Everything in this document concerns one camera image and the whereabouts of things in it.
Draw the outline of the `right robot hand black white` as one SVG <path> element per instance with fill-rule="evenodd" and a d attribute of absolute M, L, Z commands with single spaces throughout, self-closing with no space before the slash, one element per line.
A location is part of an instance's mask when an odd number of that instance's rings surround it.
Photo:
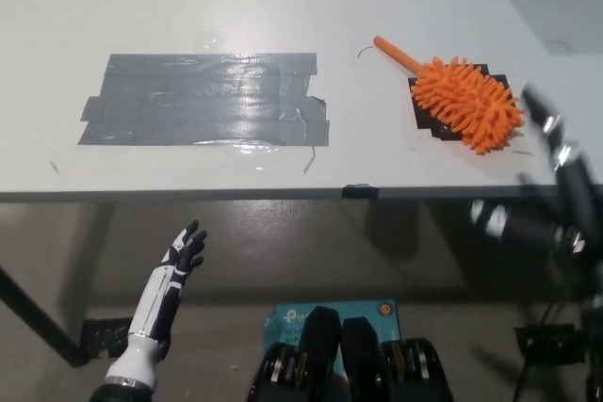
<path fill-rule="evenodd" d="M 585 154 L 577 142 L 565 137 L 562 115 L 535 87 L 524 86 L 521 100 L 546 144 L 561 209 L 541 214 L 475 200 L 470 219 L 478 230 L 499 241 L 569 255 L 586 268 L 595 268 L 602 262 L 602 207 Z"/>

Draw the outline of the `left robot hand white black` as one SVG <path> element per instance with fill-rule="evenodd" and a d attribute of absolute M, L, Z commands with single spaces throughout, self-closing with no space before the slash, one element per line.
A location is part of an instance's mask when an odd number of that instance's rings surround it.
<path fill-rule="evenodd" d="M 171 327 L 192 271 L 204 261 L 206 231 L 192 221 L 169 245 L 142 292 L 127 332 L 127 346 L 105 382 L 153 392 L 156 368 L 171 346 Z"/>

